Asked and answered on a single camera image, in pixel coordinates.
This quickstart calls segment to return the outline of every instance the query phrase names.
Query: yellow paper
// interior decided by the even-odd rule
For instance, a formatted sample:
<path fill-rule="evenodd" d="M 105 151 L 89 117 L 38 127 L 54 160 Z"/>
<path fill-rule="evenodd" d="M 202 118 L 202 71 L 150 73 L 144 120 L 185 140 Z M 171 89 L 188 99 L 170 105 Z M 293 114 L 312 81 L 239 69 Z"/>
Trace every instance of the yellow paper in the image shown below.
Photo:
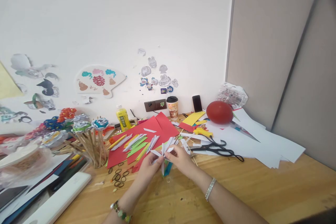
<path fill-rule="evenodd" d="M 203 123 L 206 123 L 207 122 L 207 120 L 203 120 L 203 121 L 199 121 L 199 122 L 195 122 L 196 123 L 196 125 L 200 125 L 200 124 L 203 124 Z"/>
<path fill-rule="evenodd" d="M 186 119 L 184 119 L 184 123 L 188 124 L 190 126 L 193 126 L 195 124 L 195 122 L 202 116 L 205 114 L 205 111 L 200 111 L 197 113 L 192 113 L 190 116 L 188 116 Z"/>
<path fill-rule="evenodd" d="M 139 134 L 135 135 L 131 140 L 129 140 L 127 143 L 125 143 L 124 148 L 126 148 L 128 146 L 128 144 L 138 136 L 139 136 Z"/>
<path fill-rule="evenodd" d="M 116 146 L 121 140 L 125 138 L 126 135 L 123 135 L 121 138 L 119 138 L 116 142 L 114 142 L 108 149 L 112 149 L 114 146 Z"/>
<path fill-rule="evenodd" d="M 23 96 L 23 93 L 0 62 L 0 99 L 16 96 Z"/>

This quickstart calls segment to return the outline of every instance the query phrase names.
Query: power outlet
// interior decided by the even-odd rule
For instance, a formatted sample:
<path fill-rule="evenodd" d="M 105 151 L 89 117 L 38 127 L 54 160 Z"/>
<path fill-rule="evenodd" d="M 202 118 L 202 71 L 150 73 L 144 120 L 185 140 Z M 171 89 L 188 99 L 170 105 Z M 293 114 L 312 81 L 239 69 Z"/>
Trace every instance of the power outlet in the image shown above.
<path fill-rule="evenodd" d="M 166 109 L 167 108 L 166 99 L 156 100 L 155 104 L 156 104 L 156 110 L 161 110 L 161 109 Z"/>
<path fill-rule="evenodd" d="M 146 101 L 146 102 L 144 102 L 144 104 L 145 104 L 145 109 L 146 109 L 146 112 L 149 112 L 149 111 L 154 111 L 154 110 L 156 110 L 157 108 L 156 108 L 156 103 L 155 103 L 156 101 Z"/>

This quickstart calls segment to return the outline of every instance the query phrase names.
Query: silver bracelet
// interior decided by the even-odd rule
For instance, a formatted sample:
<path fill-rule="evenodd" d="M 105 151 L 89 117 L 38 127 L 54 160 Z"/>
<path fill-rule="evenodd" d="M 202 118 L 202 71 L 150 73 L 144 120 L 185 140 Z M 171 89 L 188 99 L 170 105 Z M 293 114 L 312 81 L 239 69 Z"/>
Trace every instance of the silver bracelet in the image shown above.
<path fill-rule="evenodd" d="M 210 196 L 211 190 L 212 190 L 212 188 L 213 188 L 215 182 L 216 182 L 216 179 L 213 178 L 212 181 L 211 181 L 211 183 L 210 183 L 210 186 L 209 186 L 209 188 L 208 188 L 208 191 L 206 192 L 206 195 L 205 195 L 205 199 L 206 199 L 207 201 L 208 201 L 208 198 L 209 198 L 209 196 Z"/>

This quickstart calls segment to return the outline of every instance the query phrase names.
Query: wooden table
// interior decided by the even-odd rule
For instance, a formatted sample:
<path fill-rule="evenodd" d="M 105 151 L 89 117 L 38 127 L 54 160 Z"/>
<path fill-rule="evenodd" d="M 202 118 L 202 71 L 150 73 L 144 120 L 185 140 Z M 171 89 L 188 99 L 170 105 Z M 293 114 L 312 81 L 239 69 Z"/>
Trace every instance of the wooden table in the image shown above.
<path fill-rule="evenodd" d="M 244 163 L 232 157 L 196 155 L 195 159 L 199 167 L 269 223 L 291 223 L 336 206 L 336 172 L 305 154 L 296 163 L 281 161 L 279 169 L 269 169 L 257 159 L 245 159 Z M 130 166 L 125 163 L 121 168 L 125 171 Z M 108 174 L 105 167 L 86 172 L 92 174 L 91 183 L 57 224 L 101 223 L 111 203 L 123 195 L 137 175 L 130 173 L 125 186 L 113 192 L 115 187 L 110 180 L 114 172 Z M 104 185 L 94 185 L 101 181 Z M 199 188 L 173 165 L 167 177 L 162 178 L 160 171 L 154 176 L 135 209 L 132 223 L 195 224 L 221 220 Z"/>

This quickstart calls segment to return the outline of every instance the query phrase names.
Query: beaded bracelet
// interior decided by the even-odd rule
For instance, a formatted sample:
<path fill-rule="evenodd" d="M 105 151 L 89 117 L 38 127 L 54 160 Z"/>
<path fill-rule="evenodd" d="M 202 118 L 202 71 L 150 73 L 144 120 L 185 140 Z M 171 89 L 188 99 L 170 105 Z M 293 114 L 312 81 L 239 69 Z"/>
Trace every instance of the beaded bracelet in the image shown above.
<path fill-rule="evenodd" d="M 129 223 L 131 221 L 131 218 L 132 218 L 132 215 L 127 215 L 127 213 L 123 212 L 121 209 L 119 209 L 119 206 L 118 206 L 118 201 L 117 200 L 116 202 L 114 202 L 110 208 L 111 210 L 114 209 L 115 212 L 118 214 L 118 216 L 122 219 L 122 220 L 125 220 L 127 223 Z"/>

